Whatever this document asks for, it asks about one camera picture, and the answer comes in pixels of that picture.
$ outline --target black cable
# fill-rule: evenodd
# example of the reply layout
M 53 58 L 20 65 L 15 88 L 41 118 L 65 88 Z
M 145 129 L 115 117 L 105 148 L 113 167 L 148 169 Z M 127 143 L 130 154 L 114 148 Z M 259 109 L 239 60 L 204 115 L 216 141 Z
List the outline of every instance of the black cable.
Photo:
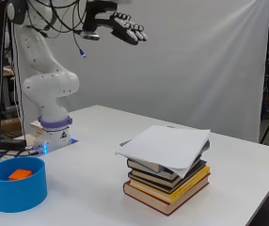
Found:
M 21 102 L 19 102 L 19 105 L 21 106 L 23 118 L 22 118 L 22 129 L 24 133 L 24 140 L 25 140 L 25 132 L 24 132 L 24 107 L 23 107 L 23 93 L 22 93 L 22 85 L 21 85 L 21 75 L 20 75 L 20 68 L 19 68 L 19 55 L 18 55 L 18 46 L 15 38 L 15 25 L 12 26 L 12 35 L 13 35 L 13 40 L 14 40 L 14 45 L 15 45 L 15 54 L 16 54 L 16 68 L 17 68 L 17 73 L 19 77 L 19 87 L 20 87 L 20 97 L 21 97 Z
M 62 17 L 61 17 L 61 19 L 63 20 L 64 19 L 64 17 L 66 16 L 66 14 L 67 14 L 67 12 L 69 11 L 69 9 L 70 8 L 67 8 L 66 10 L 65 10 L 65 12 L 62 14 Z M 48 37 L 49 39 L 56 39 L 56 38 L 58 38 L 59 36 L 60 36 L 60 34 L 61 34 L 61 32 L 58 32 L 58 34 L 57 35 L 55 35 L 54 37 Z
M 85 8 L 85 10 L 84 10 L 84 13 L 83 13 L 83 15 L 82 15 L 82 17 L 80 16 L 80 8 L 79 8 L 79 5 L 80 5 L 80 1 L 78 2 L 78 4 L 77 4 L 77 15 L 78 15 L 78 19 L 79 19 L 79 22 L 82 24 L 82 25 L 84 25 L 85 24 L 85 22 L 83 21 L 84 19 L 85 19 L 85 16 L 86 16 L 86 13 L 87 13 L 87 7 Z
M 76 10 L 76 5 L 72 9 L 72 16 L 71 16 L 71 25 L 72 25 L 72 27 L 74 27 L 74 23 L 75 23 L 75 21 L 74 21 L 75 20 L 74 19 L 75 10 Z M 78 41 L 76 39 L 76 36 L 75 36 L 74 32 L 72 33 L 72 37 L 73 37 L 74 42 L 75 42 L 76 46 L 78 47 L 78 49 L 81 50 L 80 45 L 78 44 Z
M 18 157 L 18 156 L 20 156 L 20 154 L 21 153 L 24 153 L 24 152 L 26 152 L 27 150 L 22 150 L 22 151 L 19 151 L 19 152 L 17 152 L 15 155 L 14 155 L 14 157 Z
M 45 23 L 47 23 L 53 30 L 55 30 L 55 31 L 57 31 L 57 32 L 61 32 L 61 33 L 69 33 L 70 31 L 59 31 L 57 28 L 55 28 L 52 24 L 50 24 L 42 15 L 41 15 L 41 13 L 40 12 L 38 12 L 36 9 L 35 9 L 35 7 L 32 5 L 32 3 L 29 1 L 29 0 L 26 0 L 27 2 L 28 2 L 28 4 L 31 6 L 31 8 L 33 9 L 33 10 L 35 10 L 36 11 L 36 13 L 38 13 L 38 15 L 41 17 L 41 19 L 45 22 Z
M 75 2 L 73 2 L 74 4 L 72 4 L 72 6 L 74 5 L 74 6 L 77 6 L 78 4 L 79 4 L 79 1 L 80 0 L 75 0 Z M 82 21 L 80 21 L 77 25 L 73 25 L 72 27 L 69 27 L 68 25 L 66 25 L 62 20 L 61 20 L 61 18 L 59 17 L 59 15 L 58 15 L 58 13 L 57 13 L 57 11 L 56 11 L 56 9 L 55 9 L 55 6 L 53 5 L 53 2 L 52 2 L 52 0 L 50 0 L 50 8 L 52 9 L 52 11 L 53 11 L 53 13 L 55 14 L 55 16 L 56 16 L 56 18 L 60 21 L 60 23 L 61 24 L 63 24 L 68 30 L 66 30 L 66 31 L 62 31 L 62 30 L 58 30 L 57 28 L 55 28 L 52 24 L 50 24 L 42 15 L 41 15 L 41 13 L 39 12 L 39 11 L 37 11 L 36 10 L 36 8 L 32 5 L 32 3 L 29 1 L 29 0 L 27 0 L 27 2 L 28 2 L 28 4 L 31 6 L 31 8 L 33 9 L 33 10 L 35 10 L 36 11 L 36 13 L 38 13 L 38 15 L 41 17 L 41 19 L 45 22 L 45 23 L 47 23 L 51 28 L 53 28 L 53 30 L 54 31 L 56 31 L 56 32 L 60 32 L 60 33 L 69 33 L 69 32 L 75 32 L 76 30 L 75 30 L 75 27 L 77 27 L 79 24 L 81 24 L 82 23 Z M 32 23 L 31 23 L 31 25 L 32 25 L 32 27 L 33 28 L 35 28 L 36 30 L 38 30 L 38 31 L 41 31 L 40 29 L 37 29 Z
M 45 7 L 47 7 L 47 8 L 50 8 L 51 6 L 50 5 L 47 5 L 47 4 L 45 4 L 45 3 L 43 3 L 43 2 L 41 2 L 40 0 L 35 0 L 37 3 L 40 3 L 40 4 L 42 4 L 42 5 L 44 5 Z M 71 7 L 72 5 L 74 5 L 76 3 L 76 1 L 75 2 L 72 2 L 72 3 L 70 3 L 70 4 L 68 4 L 68 5 L 66 5 L 66 6 L 53 6 L 53 8 L 69 8 L 69 7 Z

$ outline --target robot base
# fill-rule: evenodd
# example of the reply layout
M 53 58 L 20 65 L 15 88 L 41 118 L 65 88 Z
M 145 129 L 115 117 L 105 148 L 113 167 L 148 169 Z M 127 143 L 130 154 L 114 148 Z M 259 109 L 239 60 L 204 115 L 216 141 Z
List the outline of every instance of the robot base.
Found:
M 69 126 L 56 129 L 43 128 L 43 133 L 34 141 L 34 145 L 41 146 L 44 153 L 50 153 L 70 144 Z

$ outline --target blue bowl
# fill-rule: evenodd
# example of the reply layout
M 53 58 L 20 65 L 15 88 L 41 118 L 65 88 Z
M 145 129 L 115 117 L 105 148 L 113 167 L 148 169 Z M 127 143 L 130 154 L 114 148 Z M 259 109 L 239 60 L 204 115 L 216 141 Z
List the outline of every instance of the blue bowl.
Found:
M 31 170 L 32 175 L 10 181 L 17 169 Z M 40 158 L 16 157 L 0 162 L 0 211 L 6 213 L 31 209 L 47 197 L 45 164 Z

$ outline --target white table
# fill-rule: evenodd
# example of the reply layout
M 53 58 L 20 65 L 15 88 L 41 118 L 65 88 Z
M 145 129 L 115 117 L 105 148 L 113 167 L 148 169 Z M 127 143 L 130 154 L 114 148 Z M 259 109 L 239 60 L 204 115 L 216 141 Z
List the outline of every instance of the white table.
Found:
M 0 212 L 0 226 L 246 225 L 269 193 L 269 147 L 211 134 L 210 184 L 170 217 L 123 194 L 129 169 L 119 144 L 149 126 L 183 126 L 103 106 L 71 113 L 80 141 L 42 157 L 49 194 L 39 206 Z

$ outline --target yellow book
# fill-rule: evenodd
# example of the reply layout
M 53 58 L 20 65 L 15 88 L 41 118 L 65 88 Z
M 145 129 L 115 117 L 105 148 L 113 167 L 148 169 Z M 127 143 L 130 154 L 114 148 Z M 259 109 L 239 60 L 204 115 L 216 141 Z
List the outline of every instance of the yellow book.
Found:
M 210 174 L 210 167 L 205 166 L 171 194 L 165 193 L 164 191 L 156 189 L 152 186 L 145 185 L 144 183 L 138 182 L 137 180 L 134 180 L 134 179 L 131 179 L 130 186 L 133 186 L 141 191 L 144 191 L 165 202 L 173 203 L 181 195 L 183 195 L 186 191 L 188 191 L 192 186 L 197 184 L 200 180 L 202 180 L 208 174 Z

